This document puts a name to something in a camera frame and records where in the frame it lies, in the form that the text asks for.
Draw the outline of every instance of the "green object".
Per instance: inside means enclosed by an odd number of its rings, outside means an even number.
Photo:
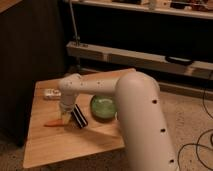
[[[90,102],[92,114],[100,119],[115,118],[116,106],[114,101],[105,96],[93,96]]]

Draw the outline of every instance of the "carrot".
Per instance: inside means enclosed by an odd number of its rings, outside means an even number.
[[[45,127],[57,127],[57,126],[64,126],[62,119],[56,119],[44,124]]]

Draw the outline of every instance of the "black object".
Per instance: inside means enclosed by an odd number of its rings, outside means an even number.
[[[171,63],[180,64],[184,66],[191,65],[194,62],[194,60],[190,60],[190,59],[181,59],[181,58],[176,59],[169,56],[166,56],[165,60]]]
[[[82,114],[81,109],[78,107],[77,104],[75,105],[74,110],[71,112],[71,115],[74,117],[79,128],[83,128],[83,127],[88,125],[88,121],[86,120],[86,118]]]
[[[69,6],[64,18],[73,39]],[[73,4],[82,43],[213,63],[213,20]]]
[[[0,131],[19,146],[35,82],[62,77],[67,68],[57,8],[57,0],[23,0],[0,13]]]
[[[170,7],[176,9],[184,9],[186,6],[189,6],[189,0],[172,0]]]
[[[112,0],[112,2],[120,2],[120,3],[127,3],[127,4],[140,4],[141,0]]]

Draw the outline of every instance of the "floor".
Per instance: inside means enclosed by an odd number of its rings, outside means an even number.
[[[213,119],[204,109],[202,99],[177,95],[167,92],[160,93],[162,108],[168,123],[174,148],[178,154],[182,145],[196,143],[198,137],[206,130],[213,128]],[[213,101],[205,100],[209,113],[213,113]],[[212,132],[205,134],[200,144],[213,148],[209,137]],[[213,152],[206,148],[199,149],[201,160],[213,168]],[[96,154],[70,161],[23,169],[22,162],[24,147],[16,147],[3,135],[0,135],[0,170],[2,171],[128,171],[130,170],[124,149],[102,154]],[[208,171],[197,159],[195,146],[186,146],[180,154],[181,171]]]

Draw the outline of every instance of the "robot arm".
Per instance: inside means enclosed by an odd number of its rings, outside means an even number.
[[[78,93],[114,97],[127,156],[134,171],[177,171],[178,164],[162,113],[157,82],[131,72],[114,80],[82,81],[78,74],[62,79],[60,108],[72,111]]]

